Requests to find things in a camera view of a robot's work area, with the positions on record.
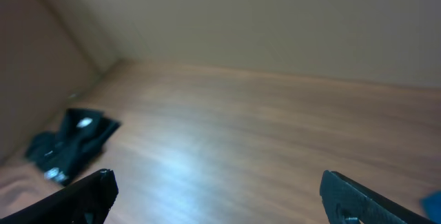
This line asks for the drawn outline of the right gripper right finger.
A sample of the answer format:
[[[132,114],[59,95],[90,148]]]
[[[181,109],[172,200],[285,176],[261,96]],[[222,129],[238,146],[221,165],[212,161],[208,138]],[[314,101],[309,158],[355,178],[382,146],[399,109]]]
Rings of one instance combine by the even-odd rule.
[[[320,196],[331,224],[435,224],[337,171],[323,172]]]

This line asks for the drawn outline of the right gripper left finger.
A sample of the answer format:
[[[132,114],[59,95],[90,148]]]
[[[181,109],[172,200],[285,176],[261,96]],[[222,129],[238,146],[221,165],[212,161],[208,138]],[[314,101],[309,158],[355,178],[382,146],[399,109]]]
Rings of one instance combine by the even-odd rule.
[[[1,219],[1,224],[103,224],[119,189],[114,172],[101,169]]]

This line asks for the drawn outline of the black t-shirt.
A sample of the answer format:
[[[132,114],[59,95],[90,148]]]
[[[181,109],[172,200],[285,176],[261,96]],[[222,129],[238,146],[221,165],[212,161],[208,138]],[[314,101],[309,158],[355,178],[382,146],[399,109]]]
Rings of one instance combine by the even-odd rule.
[[[106,117],[103,111],[68,108],[59,129],[34,136],[25,157],[45,179],[66,186],[101,153],[120,126],[120,121]]]

